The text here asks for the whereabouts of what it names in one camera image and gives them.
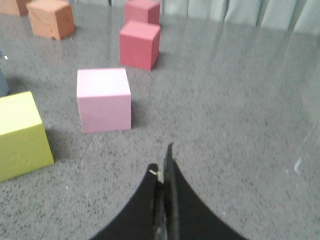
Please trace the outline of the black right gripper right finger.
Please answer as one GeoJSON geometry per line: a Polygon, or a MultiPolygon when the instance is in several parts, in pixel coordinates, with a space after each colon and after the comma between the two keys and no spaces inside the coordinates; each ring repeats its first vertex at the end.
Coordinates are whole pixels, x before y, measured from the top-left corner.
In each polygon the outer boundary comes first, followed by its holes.
{"type": "Polygon", "coordinates": [[[170,143],[164,159],[164,207],[169,240],[244,240],[217,217],[191,188],[172,155],[170,143]]]}

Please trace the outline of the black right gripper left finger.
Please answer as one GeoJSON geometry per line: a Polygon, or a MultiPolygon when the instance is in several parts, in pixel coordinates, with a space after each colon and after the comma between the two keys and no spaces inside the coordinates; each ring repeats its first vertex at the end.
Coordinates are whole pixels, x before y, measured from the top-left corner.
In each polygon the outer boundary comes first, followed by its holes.
{"type": "Polygon", "coordinates": [[[137,190],[120,213],[95,240],[161,240],[163,238],[163,185],[158,165],[147,166],[137,190]]]}

